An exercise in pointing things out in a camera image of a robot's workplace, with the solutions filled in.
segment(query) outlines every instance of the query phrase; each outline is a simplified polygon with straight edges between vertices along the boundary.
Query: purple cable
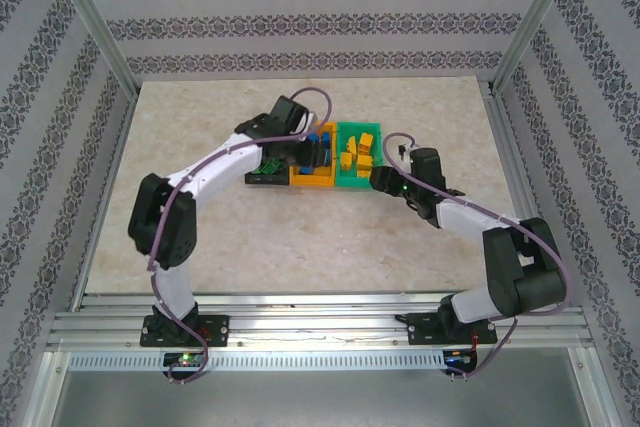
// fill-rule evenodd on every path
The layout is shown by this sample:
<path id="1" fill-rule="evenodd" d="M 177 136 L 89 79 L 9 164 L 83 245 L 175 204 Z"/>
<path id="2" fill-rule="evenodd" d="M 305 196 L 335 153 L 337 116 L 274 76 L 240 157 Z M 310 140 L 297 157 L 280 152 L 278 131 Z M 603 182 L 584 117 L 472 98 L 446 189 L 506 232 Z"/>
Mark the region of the purple cable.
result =
<path id="1" fill-rule="evenodd" d="M 391 155 L 389 155 L 389 150 L 387 149 L 387 142 L 389 142 L 389 139 L 391 139 L 392 137 L 405 137 L 406 139 L 409 139 L 411 141 L 411 147 L 413 147 L 415 145 L 416 139 L 414 139 L 413 136 L 411 136 L 409 134 L 405 134 L 404 132 L 394 132 L 392 134 L 387 135 L 384 138 L 384 141 L 382 142 L 382 150 L 384 151 L 385 157 L 387 158 L 387 160 L 389 161 L 391 166 L 394 169 L 396 169 L 398 171 L 398 173 L 400 175 L 402 175 L 405 179 L 407 179 L 410 182 L 413 182 L 414 184 L 416 184 L 416 185 L 418 185 L 420 187 L 423 187 L 423 188 L 425 188 L 427 190 L 430 190 L 434 194 L 437 194 L 437 195 L 439 195 L 439 196 L 441 196 L 441 197 L 443 197 L 445 199 L 451 200 L 451 201 L 456 202 L 457 204 L 460 204 L 460 205 L 464 205 L 465 207 L 469 207 L 469 208 L 471 208 L 473 210 L 476 210 L 477 212 L 480 212 L 481 214 L 486 215 L 490 219 L 494 219 L 494 220 L 497 220 L 499 222 L 503 222 L 506 225 L 508 225 L 509 227 L 513 227 L 518 232 L 521 232 L 525 237 L 531 239 L 533 242 L 538 244 L 540 246 L 540 248 L 543 249 L 547 254 L 549 254 L 549 256 L 556 263 L 556 265 L 558 266 L 558 268 L 562 272 L 562 277 L 564 278 L 564 284 L 565 284 L 565 288 L 566 288 L 566 294 L 564 296 L 564 299 L 562 299 L 562 302 L 560 304 L 558 304 L 556 307 L 554 307 L 553 309 L 545 310 L 545 311 L 542 311 L 542 312 L 527 312 L 524 315 L 531 315 L 531 316 L 553 315 L 553 314 L 557 314 L 557 313 L 563 311 L 569 305 L 569 302 L 571 301 L 571 298 L 573 297 L 573 283 L 572 283 L 572 280 L 571 280 L 571 274 L 569 273 L 569 269 L 567 268 L 565 263 L 562 261 L 560 256 L 545 241 L 543 241 L 540 237 L 538 237 L 534 233 L 532 233 L 532 232 L 528 231 L 527 229 L 525 229 L 524 227 L 522 227 L 520 224 L 518 224 L 516 222 L 513 222 L 511 219 L 507 219 L 505 217 L 502 217 L 501 215 L 496 214 L 492 210 L 489 210 L 486 207 L 482 207 L 481 205 L 475 204 L 473 202 L 465 201 L 465 200 L 460 199 L 459 197 L 455 197 L 453 195 L 447 194 L 446 192 L 443 192 L 442 190 L 440 190 L 440 189 L 438 189 L 438 188 L 436 188 L 436 187 L 434 187 L 432 185 L 426 184 L 426 183 L 416 179 L 411 174 L 405 172 L 402 169 L 402 167 L 400 165 L 398 165 L 398 163 L 395 160 L 393 160 Z M 511 328 L 508 330 L 508 332 L 502 338 L 500 343 L 489 353 L 489 355 L 487 356 L 486 359 L 484 359 L 482 364 L 480 364 L 480 366 L 478 366 L 472 373 L 465 374 L 460 369 L 456 369 L 455 367 L 447 366 L 447 368 L 449 370 L 451 370 L 453 372 L 456 372 L 458 374 L 461 374 L 461 375 L 463 375 L 465 377 L 474 376 L 478 372 L 482 371 L 489 364 L 489 362 L 491 362 L 493 360 L 493 358 L 496 356 L 496 354 L 498 352 L 500 352 L 500 349 L 502 349 L 502 346 L 507 342 L 509 337 L 511 337 L 511 334 L 513 333 L 513 331 L 515 330 L 517 325 L 518 325 L 518 320 L 516 318 L 514 318 L 513 319 L 513 324 L 511 325 Z"/>
<path id="2" fill-rule="evenodd" d="M 331 112 L 333 110 L 331 97 L 329 97 L 329 94 L 327 94 L 324 90 L 318 87 L 304 87 L 294 92 L 291 95 L 290 99 L 291 100 L 295 99 L 298 95 L 302 94 L 303 92 L 318 92 L 319 94 L 322 94 L 325 99 L 327 99 L 327 114 L 324 116 L 324 119 L 322 119 L 322 122 L 320 122 L 320 124 L 312 127 L 311 130 L 309 131 L 303 131 L 298 134 L 281 135 L 278 137 L 267 137 L 265 139 L 248 140 L 246 142 L 241 142 L 239 144 L 233 145 L 228 150 L 221 150 L 219 152 L 216 152 L 211 157 L 204 159 L 197 166 L 195 166 L 194 169 L 191 172 L 189 172 L 188 175 L 185 175 L 182 179 L 180 179 L 180 182 L 178 182 L 178 184 L 174 187 L 173 191 L 169 195 L 169 198 L 167 199 L 167 202 L 164 206 L 164 210 L 162 212 L 162 215 L 160 216 L 160 221 L 158 222 L 156 235 L 153 239 L 153 244 L 151 246 L 151 252 L 149 253 L 149 262 L 147 263 L 147 270 L 151 272 L 151 289 L 153 290 L 153 295 L 155 296 L 158 303 L 163 306 L 163 309 L 167 314 L 167 316 L 171 320 L 173 320 L 176 324 L 178 324 L 178 326 L 181 329 L 189 333 L 198 342 L 200 342 L 200 345 L 202 345 L 202 351 L 204 355 L 204 360 L 202 362 L 202 365 L 200 365 L 200 368 L 196 370 L 193 374 L 191 374 L 189 377 L 187 377 L 186 379 L 181 380 L 180 384 L 187 384 L 189 382 L 193 382 L 194 380 L 196 380 L 202 375 L 202 372 L 204 372 L 204 369 L 207 367 L 207 363 L 209 362 L 209 348 L 207 346 L 207 342 L 204 340 L 204 338 L 202 338 L 200 334 L 198 334 L 189 326 L 187 326 L 184 322 L 182 322 L 173 312 L 171 312 L 164 305 L 164 299 L 162 298 L 162 295 L 158 290 L 158 285 L 156 283 L 156 275 L 155 275 L 157 267 L 155 265 L 155 262 L 156 262 L 156 257 L 158 256 L 158 249 L 160 248 L 160 239 L 162 238 L 162 233 L 164 232 L 164 228 L 167 223 L 167 217 L 169 216 L 169 210 L 171 209 L 171 206 L 173 205 L 175 198 L 180 192 L 180 189 L 182 189 L 182 187 L 184 187 L 187 183 L 189 183 L 189 178 L 197 174 L 198 172 L 200 172 L 203 168 L 205 168 L 211 162 L 215 161 L 216 159 L 219 159 L 223 155 L 227 155 L 228 153 L 231 153 L 238 149 L 242 149 L 244 147 L 249 147 L 250 145 L 260 145 L 260 144 L 268 144 L 272 142 L 284 142 L 284 141 L 300 139 L 302 137 L 308 136 L 309 134 L 315 134 L 319 130 L 321 130 L 324 127 L 324 125 L 329 121 L 329 118 L 331 117 Z M 169 382 L 171 383 L 174 382 L 174 379 L 171 376 L 171 373 L 173 372 L 173 369 L 177 366 L 178 364 L 173 364 L 171 367 L 169 367 L 169 371 L 167 372 L 167 376 L 169 377 Z"/>

